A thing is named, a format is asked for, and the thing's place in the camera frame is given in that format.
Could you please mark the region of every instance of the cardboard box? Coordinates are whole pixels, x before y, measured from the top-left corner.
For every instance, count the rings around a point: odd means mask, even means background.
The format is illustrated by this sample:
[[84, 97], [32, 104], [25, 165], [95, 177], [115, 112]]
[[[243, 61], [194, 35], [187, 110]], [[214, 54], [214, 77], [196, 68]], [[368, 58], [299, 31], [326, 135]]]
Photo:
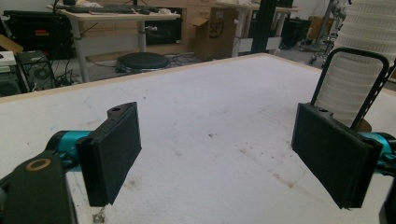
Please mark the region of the cardboard box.
[[209, 18], [195, 17], [194, 54], [203, 61], [230, 58], [233, 53], [237, 11], [233, 8], [210, 9]]
[[[311, 26], [309, 27], [310, 33], [308, 35], [308, 38], [316, 39], [319, 35], [320, 26], [323, 23], [323, 17], [310, 16], [308, 20], [311, 21]], [[333, 23], [334, 23], [334, 19], [329, 18], [324, 34], [328, 34], [330, 32]]]
[[18, 52], [23, 51], [23, 47], [17, 43], [15, 43], [14, 41], [8, 39], [6, 36], [4, 35], [0, 35], [0, 47], [1, 49], [5, 49], [7, 51], [12, 51], [15, 55]]

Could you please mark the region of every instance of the black round object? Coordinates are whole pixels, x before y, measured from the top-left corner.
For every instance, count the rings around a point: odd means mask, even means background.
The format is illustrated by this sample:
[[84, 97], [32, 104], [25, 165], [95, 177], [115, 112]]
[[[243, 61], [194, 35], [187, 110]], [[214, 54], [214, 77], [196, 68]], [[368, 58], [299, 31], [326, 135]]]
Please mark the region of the black round object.
[[132, 69], [160, 69], [169, 66], [169, 59], [151, 52], [129, 53], [119, 58], [119, 64]]

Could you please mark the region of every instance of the black 3d printed part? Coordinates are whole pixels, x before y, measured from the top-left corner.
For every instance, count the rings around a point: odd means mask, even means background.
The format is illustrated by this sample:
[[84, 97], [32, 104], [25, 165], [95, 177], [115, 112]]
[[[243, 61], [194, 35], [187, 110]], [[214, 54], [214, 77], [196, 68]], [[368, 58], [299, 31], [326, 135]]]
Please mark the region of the black 3d printed part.
[[142, 148], [136, 103], [111, 108], [107, 117], [76, 142], [90, 206], [114, 203]]
[[11, 174], [1, 223], [78, 223], [58, 156], [44, 151]]
[[340, 208], [361, 207], [382, 145], [332, 118], [332, 112], [299, 104], [291, 146]]

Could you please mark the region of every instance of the table leg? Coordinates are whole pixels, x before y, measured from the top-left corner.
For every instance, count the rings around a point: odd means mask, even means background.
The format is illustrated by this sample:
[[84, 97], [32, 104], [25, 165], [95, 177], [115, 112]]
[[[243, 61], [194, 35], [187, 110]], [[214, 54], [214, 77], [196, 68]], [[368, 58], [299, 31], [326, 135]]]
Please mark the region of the table leg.
[[238, 10], [238, 23], [236, 24], [235, 38], [233, 39], [233, 57], [237, 57], [239, 53], [239, 47], [241, 46], [241, 39], [243, 35], [243, 28], [245, 26], [246, 17], [248, 11], [246, 9]]
[[79, 64], [79, 70], [81, 73], [82, 77], [82, 82], [90, 82], [90, 77], [88, 75], [88, 67], [87, 67], [87, 61], [85, 60], [86, 55], [84, 54], [80, 41], [81, 41], [81, 34], [78, 26], [78, 21], [70, 19], [70, 23], [72, 25], [72, 30], [73, 30], [73, 37], [74, 37], [74, 43], [76, 47], [76, 54], [78, 58], [78, 64]]
[[138, 26], [138, 32], [139, 35], [137, 36], [138, 44], [139, 44], [139, 49], [140, 52], [146, 52], [146, 25], [144, 21], [138, 21], [137, 22]]
[[[274, 20], [275, 20], [274, 23], [276, 23], [277, 17], [279, 17], [279, 21], [277, 22], [275, 37], [282, 36], [283, 23], [285, 22], [287, 14], [288, 13], [284, 13], [284, 12], [277, 12], [276, 13], [276, 15], [274, 17]], [[269, 53], [273, 54], [273, 55], [276, 55], [276, 49], [270, 49]]]
[[283, 30], [283, 23], [285, 22], [285, 18], [286, 18], [286, 14], [287, 13], [279, 13], [279, 22], [277, 24], [276, 27], [276, 32], [275, 32], [275, 36], [282, 36], [282, 30]]

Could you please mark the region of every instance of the desk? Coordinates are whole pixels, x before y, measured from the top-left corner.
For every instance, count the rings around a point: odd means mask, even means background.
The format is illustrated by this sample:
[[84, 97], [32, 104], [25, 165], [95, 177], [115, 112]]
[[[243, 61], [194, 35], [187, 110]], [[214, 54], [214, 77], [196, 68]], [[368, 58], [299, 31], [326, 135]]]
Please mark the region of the desk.
[[[146, 28], [145, 21], [175, 20], [180, 18], [177, 14], [159, 14], [150, 13], [142, 14], [109, 14], [109, 15], [92, 15], [89, 13], [71, 13], [66, 10], [60, 10], [72, 25], [74, 43], [78, 56], [79, 68], [81, 71], [82, 81], [89, 82], [88, 68], [86, 57], [95, 54], [109, 52], [125, 51], [128, 49], [137, 49], [141, 52], [146, 51]], [[136, 35], [117, 35], [117, 36], [99, 36], [99, 37], [82, 37], [78, 23], [80, 21], [94, 22], [111, 22], [111, 21], [137, 21], [138, 33]]]
[[[233, 44], [233, 57], [238, 56], [239, 52], [243, 51], [250, 51], [252, 40], [253, 39], [246, 39], [243, 37], [243, 32], [245, 29], [245, 24], [247, 23], [247, 16], [249, 15], [249, 11], [252, 10], [259, 10], [260, 5], [258, 4], [249, 4], [249, 5], [241, 5], [235, 3], [223, 3], [223, 2], [216, 2], [217, 5], [221, 7], [231, 7], [235, 8], [238, 11], [238, 23], [236, 24], [236, 32], [235, 32], [235, 40]], [[271, 37], [268, 39], [268, 43], [270, 46], [275, 47], [268, 47], [267, 49], [277, 49], [279, 47], [283, 29], [283, 23], [285, 22], [286, 15], [291, 12], [298, 12], [300, 9], [297, 7], [276, 7], [276, 14], [274, 16], [274, 24], [277, 22], [276, 26], [276, 34], [275, 37]]]
[[[257, 54], [0, 98], [0, 176], [54, 133], [93, 130], [110, 107], [136, 101], [142, 151], [106, 223], [378, 223], [391, 178], [375, 175], [363, 208], [339, 210], [290, 148], [297, 104], [319, 74]], [[395, 135], [395, 110], [383, 91], [366, 119]], [[100, 208], [80, 173], [67, 178], [79, 223], [92, 223]]]

